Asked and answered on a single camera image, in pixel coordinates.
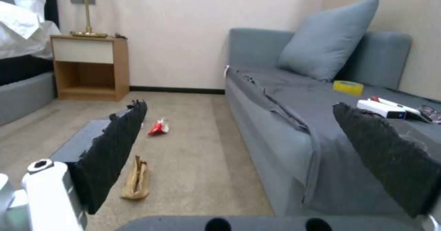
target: tape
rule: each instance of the tape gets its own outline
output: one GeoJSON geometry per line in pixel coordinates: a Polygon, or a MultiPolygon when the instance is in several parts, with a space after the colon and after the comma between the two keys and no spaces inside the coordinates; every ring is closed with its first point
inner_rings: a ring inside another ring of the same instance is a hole
{"type": "Polygon", "coordinates": [[[361,96],[364,86],[350,81],[334,81],[334,91],[361,96]]]}

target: black hole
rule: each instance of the black hole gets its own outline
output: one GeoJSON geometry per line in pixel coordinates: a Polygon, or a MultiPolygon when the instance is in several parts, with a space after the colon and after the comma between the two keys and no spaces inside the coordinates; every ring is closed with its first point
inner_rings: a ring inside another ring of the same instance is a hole
{"type": "Polygon", "coordinates": [[[214,218],[207,223],[205,231],[231,231],[231,226],[225,219],[214,218]]]}
{"type": "Polygon", "coordinates": [[[35,163],[35,168],[40,168],[40,167],[44,167],[45,165],[46,165],[46,161],[45,160],[42,160],[42,161],[39,161],[39,162],[37,162],[37,163],[35,163]]]}
{"type": "Polygon", "coordinates": [[[312,218],[306,222],[307,231],[332,231],[331,226],[320,218],[312,218]]]}

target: carpet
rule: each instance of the carpet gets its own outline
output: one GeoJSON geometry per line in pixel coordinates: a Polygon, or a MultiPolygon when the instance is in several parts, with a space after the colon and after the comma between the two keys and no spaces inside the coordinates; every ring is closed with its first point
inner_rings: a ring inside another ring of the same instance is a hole
{"type": "Polygon", "coordinates": [[[88,216],[87,230],[115,230],[126,222],[157,215],[273,215],[225,96],[132,92],[120,102],[55,100],[0,127],[0,172],[16,189],[27,166],[49,157],[83,125],[145,99],[148,113],[121,176],[104,205],[88,216]],[[170,133],[147,137],[166,117],[170,133]],[[120,198],[135,154],[150,169],[150,195],[120,198]]]}

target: brown paper bag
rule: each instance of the brown paper bag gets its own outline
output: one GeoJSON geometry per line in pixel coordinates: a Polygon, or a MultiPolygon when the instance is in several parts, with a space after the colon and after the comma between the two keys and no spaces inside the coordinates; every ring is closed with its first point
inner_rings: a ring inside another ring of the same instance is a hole
{"type": "Polygon", "coordinates": [[[150,193],[149,173],[147,162],[140,159],[137,155],[133,163],[133,168],[129,173],[126,184],[121,193],[122,198],[139,200],[145,198],[150,193]]]}

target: white bedsheet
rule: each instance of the white bedsheet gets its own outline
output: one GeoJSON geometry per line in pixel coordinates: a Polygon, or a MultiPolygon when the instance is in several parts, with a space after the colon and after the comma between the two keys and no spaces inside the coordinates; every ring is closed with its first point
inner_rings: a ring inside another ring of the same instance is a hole
{"type": "Polygon", "coordinates": [[[33,55],[51,58],[50,35],[60,34],[52,21],[16,5],[0,1],[0,59],[33,55]]]}

